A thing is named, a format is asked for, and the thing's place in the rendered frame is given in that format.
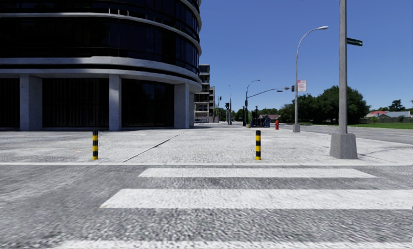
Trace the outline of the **dark glass tower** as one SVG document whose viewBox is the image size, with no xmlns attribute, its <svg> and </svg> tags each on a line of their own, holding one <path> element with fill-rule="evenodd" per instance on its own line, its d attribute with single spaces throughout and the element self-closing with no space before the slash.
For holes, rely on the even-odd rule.
<svg viewBox="0 0 413 249">
<path fill-rule="evenodd" d="M 0 0 L 0 129 L 194 125 L 201 0 Z"/>
</svg>

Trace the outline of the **pale concrete building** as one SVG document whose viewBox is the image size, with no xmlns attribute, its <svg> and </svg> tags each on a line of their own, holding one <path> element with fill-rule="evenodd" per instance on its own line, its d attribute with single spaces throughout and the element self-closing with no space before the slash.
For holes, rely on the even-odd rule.
<svg viewBox="0 0 413 249">
<path fill-rule="evenodd" d="M 194 94 L 195 123 L 213 123 L 215 120 L 215 87 L 210 85 L 210 65 L 200 64 L 200 93 Z"/>
</svg>

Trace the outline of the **red-roofed low house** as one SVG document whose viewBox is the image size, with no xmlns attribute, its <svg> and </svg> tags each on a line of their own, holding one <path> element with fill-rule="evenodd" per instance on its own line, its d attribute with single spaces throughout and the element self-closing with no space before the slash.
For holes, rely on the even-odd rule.
<svg viewBox="0 0 413 249">
<path fill-rule="evenodd" d="M 374 118 L 378 123 L 408 123 L 411 115 L 409 111 L 373 111 L 365 118 Z"/>
</svg>

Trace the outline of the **trees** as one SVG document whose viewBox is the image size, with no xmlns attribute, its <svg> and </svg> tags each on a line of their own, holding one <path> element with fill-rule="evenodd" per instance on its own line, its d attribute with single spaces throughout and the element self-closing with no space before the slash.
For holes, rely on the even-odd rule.
<svg viewBox="0 0 413 249">
<path fill-rule="evenodd" d="M 363 95 L 356 89 L 347 88 L 347 123 L 356 124 L 370 110 Z M 284 104 L 280 109 L 258 109 L 260 115 L 280 115 L 282 123 L 293 123 L 295 115 L 294 103 Z M 300 123 L 321 124 L 330 122 L 337 124 L 339 119 L 339 87 L 325 89 L 322 94 L 312 96 L 304 94 L 298 97 L 298 121 Z"/>
</svg>

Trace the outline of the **sign on a post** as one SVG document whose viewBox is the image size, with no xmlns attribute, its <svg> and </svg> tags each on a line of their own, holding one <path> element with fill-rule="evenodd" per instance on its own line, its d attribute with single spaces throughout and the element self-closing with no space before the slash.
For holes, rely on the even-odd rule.
<svg viewBox="0 0 413 249">
<path fill-rule="evenodd" d="M 347 4 L 340 0 L 339 24 L 339 117 L 338 132 L 331 135 L 330 155 L 338 159 L 356 159 L 357 143 L 347 131 Z"/>
</svg>

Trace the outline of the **tree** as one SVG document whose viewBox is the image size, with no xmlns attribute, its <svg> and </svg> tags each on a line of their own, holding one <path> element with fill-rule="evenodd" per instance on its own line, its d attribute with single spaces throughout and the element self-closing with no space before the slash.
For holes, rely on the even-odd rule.
<svg viewBox="0 0 413 249">
<path fill-rule="evenodd" d="M 391 105 L 388 108 L 389 108 L 389 111 L 391 111 L 391 112 L 405 111 L 406 110 L 406 108 L 402 105 L 400 99 L 392 101 Z"/>
</svg>

